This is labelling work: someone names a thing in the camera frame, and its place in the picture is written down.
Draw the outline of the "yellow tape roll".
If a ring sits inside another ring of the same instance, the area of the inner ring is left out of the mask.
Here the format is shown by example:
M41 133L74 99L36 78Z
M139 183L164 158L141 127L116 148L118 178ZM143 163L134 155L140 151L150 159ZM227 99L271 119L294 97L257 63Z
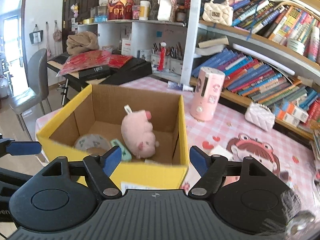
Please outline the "yellow tape roll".
M75 149L95 155L103 155L111 147L110 142L99 134L85 134L74 143Z

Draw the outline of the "green white small toy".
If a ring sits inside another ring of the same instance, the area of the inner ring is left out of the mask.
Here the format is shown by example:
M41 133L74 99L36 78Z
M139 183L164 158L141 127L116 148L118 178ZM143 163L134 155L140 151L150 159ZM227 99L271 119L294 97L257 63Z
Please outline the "green white small toy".
M132 160L132 155L130 151L118 140L118 139L112 139L110 141L111 146L119 146L121 149L121 160L130 162Z

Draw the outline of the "pink cartoon desk mat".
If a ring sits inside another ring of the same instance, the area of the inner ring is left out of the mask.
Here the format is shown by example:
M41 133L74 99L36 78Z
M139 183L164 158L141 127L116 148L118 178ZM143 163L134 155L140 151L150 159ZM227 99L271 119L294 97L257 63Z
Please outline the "pink cartoon desk mat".
M152 114L154 133L160 143L150 159L121 163L111 179L121 189L190 190L199 174L189 164L193 145L209 155L219 154L241 161L253 157L301 198L302 208L319 215L315 191L313 152L276 130L264 132L244 116L218 105L212 120L199 122L190 114L193 94L169 90L167 84L145 77L121 87L90 85L59 111L43 117L37 133L48 161L60 155L70 161L87 155L75 142L84 135L98 134L105 140L121 139L124 106Z

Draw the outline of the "pink plush pig toy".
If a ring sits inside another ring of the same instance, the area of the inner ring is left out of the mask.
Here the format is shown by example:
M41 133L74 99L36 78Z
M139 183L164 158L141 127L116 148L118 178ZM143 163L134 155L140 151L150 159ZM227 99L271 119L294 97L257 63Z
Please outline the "pink plush pig toy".
M124 106L126 112L121 123L121 135L128 150L137 159L150 158L156 153L159 142L153 132L150 122L152 115L150 111L132 111L129 105Z

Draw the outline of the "white quilted handbag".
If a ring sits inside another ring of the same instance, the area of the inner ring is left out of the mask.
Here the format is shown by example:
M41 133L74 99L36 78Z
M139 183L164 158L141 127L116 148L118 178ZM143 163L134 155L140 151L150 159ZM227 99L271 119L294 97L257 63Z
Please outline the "white quilted handbag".
M251 103L245 113L245 119L264 130L265 132L270 132L274 127L275 115L271 110L259 103Z

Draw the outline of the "grey chair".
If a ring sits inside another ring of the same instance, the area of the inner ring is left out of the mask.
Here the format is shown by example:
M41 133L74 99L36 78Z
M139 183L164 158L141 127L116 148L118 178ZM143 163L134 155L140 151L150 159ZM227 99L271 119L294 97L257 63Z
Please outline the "grey chair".
M28 88L21 94L13 96L9 101L9 106L17 116L18 122L28 138L32 141L30 132L25 124L22 114L36 105L40 105L43 115L45 101L52 111L48 95L48 69L47 69L47 49L40 49L32 55L27 65Z

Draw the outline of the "pink cylindrical humidifier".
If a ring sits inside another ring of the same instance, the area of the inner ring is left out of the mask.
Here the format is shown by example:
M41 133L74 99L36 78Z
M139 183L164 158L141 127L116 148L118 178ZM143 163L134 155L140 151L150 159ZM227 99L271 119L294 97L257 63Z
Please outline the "pink cylindrical humidifier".
M222 91L225 74L215 68L201 67L190 114L198 121L212 120Z

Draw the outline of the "lower orange white box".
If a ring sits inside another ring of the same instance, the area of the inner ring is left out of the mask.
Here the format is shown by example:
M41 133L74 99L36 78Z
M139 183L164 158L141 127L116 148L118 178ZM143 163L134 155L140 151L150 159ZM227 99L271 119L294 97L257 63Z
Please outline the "lower orange white box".
M300 120L292 116L291 114L281 110L280 107L277 105L272 106L272 113L275 115L276 118L290 124L292 126L297 127L300 123Z

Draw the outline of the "orange white box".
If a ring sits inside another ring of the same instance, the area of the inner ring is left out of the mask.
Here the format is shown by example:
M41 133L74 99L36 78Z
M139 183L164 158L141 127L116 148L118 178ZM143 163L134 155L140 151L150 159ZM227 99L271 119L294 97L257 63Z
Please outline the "orange white box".
M275 115L276 118L290 124L292 126L297 127L300 123L300 120L292 116L291 114L281 110L280 107L277 105L272 106L272 113Z
M309 114L307 113L307 111L301 109L291 102L288 102L287 100L282 101L281 109L303 123L306 123L306 121L308 120Z

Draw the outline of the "row of leaning books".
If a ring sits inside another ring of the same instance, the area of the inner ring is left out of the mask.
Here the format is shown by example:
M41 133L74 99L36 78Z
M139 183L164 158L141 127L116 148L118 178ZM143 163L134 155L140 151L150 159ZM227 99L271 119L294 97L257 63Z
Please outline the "row of leaning books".
M293 103L309 114L306 123L300 121L298 128L310 131L319 125L319 91L311 81L293 77L272 64L239 51L223 48L218 53L206 56L191 74L198 77L201 67L210 67L225 74L223 90L235 94L240 100L247 98L272 111L272 106L281 108L283 100Z

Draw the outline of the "upper orange white box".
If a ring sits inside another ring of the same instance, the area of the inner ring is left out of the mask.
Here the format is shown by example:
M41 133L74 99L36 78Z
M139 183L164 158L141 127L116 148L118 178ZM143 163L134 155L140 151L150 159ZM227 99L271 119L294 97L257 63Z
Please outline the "upper orange white box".
M291 102L288 102L287 100L282 101L281 109L303 123L306 123L306 121L308 120L309 114L307 113L307 111L301 109Z

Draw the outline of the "brown folded cloth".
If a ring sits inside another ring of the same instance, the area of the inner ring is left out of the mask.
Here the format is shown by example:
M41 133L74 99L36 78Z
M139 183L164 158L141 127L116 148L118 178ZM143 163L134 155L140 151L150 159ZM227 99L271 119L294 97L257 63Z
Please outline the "brown folded cloth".
M78 55L90 50L99 49L98 37L91 31L69 35L66 44L69 55Z

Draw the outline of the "red fortune god decoration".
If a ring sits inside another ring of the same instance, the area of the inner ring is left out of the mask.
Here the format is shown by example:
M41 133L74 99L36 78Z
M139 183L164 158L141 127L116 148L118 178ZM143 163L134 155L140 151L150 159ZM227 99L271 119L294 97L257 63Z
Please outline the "red fortune god decoration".
M135 0L108 0L108 17L110 20L131 20Z

